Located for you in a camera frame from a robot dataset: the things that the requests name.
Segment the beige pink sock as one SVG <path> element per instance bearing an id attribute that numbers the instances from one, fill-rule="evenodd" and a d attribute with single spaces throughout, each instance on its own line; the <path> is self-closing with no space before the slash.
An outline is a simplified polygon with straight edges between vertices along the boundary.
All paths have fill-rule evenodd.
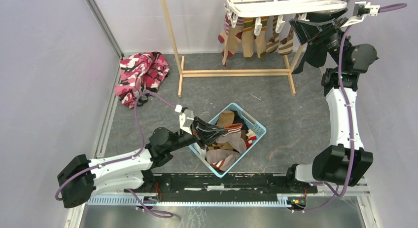
<path id="1" fill-rule="evenodd" d="M 222 136 L 216 139 L 216 142 L 219 144 L 228 143 L 233 149 L 239 153 L 245 153 L 246 143 L 243 138 L 241 138 L 242 123 L 235 123 L 229 126 L 225 126 L 224 129 L 227 131 Z"/>

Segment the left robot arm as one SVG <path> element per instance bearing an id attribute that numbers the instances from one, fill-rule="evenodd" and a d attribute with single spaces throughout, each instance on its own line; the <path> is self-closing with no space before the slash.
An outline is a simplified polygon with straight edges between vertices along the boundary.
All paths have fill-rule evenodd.
<path id="1" fill-rule="evenodd" d="M 58 174 L 55 198 L 65 208 L 74 208 L 107 192 L 128 189 L 149 192 L 155 186 L 151 170 L 169 162 L 173 151 L 192 144 L 206 146 L 227 133 L 224 127 L 195 117 L 177 132 L 156 128 L 148 144 L 132 152 L 102 159 L 77 155 Z"/>

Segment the black sock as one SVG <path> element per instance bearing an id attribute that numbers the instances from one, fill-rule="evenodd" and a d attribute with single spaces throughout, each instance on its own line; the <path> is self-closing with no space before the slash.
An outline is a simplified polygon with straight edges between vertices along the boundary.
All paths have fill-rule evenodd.
<path id="1" fill-rule="evenodd" d="M 309 41 L 307 42 L 307 47 L 300 63 L 293 70 L 292 74 L 299 74 L 304 69 L 304 64 L 308 63 L 309 65 L 319 68 L 325 65 L 327 59 L 328 49 L 326 47 L 325 41 Z"/>

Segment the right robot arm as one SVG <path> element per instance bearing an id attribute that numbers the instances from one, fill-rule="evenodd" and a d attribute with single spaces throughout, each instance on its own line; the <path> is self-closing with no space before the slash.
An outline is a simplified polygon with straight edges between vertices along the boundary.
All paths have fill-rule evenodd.
<path id="1" fill-rule="evenodd" d="M 290 192 L 298 192 L 309 182 L 353 187 L 374 161 L 361 141 L 355 106 L 359 77 L 378 59 L 377 51 L 368 43 L 350 42 L 348 19 L 343 11 L 310 13 L 308 17 L 290 20 L 298 41 L 307 47 L 301 63 L 320 67 L 330 56 L 337 64 L 326 69 L 321 79 L 330 112 L 331 136 L 329 146 L 312 163 L 293 164 L 288 169 L 284 184 Z"/>

